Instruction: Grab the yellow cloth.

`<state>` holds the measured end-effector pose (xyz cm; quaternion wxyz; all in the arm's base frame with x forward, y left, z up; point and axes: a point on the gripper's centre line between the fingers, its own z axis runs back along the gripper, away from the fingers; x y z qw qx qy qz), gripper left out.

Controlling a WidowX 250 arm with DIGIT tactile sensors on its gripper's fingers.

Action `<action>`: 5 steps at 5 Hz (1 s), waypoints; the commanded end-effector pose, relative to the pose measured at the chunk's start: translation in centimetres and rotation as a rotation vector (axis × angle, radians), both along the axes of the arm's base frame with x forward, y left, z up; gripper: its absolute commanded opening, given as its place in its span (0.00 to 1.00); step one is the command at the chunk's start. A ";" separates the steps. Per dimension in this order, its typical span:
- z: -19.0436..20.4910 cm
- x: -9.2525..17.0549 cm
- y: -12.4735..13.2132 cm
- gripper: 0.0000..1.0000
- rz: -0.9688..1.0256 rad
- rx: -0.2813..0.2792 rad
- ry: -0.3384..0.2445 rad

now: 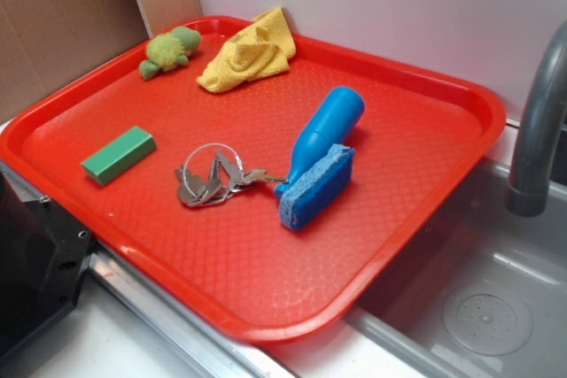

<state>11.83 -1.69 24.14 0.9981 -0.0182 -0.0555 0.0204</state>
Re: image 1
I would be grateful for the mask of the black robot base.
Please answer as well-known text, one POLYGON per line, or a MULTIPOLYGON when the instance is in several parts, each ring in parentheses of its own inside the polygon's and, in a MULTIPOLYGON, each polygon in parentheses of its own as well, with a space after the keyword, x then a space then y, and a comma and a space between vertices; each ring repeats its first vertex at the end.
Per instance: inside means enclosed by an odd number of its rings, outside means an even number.
POLYGON ((77 305, 96 240, 54 200, 21 200, 1 177, 1 360, 77 305))

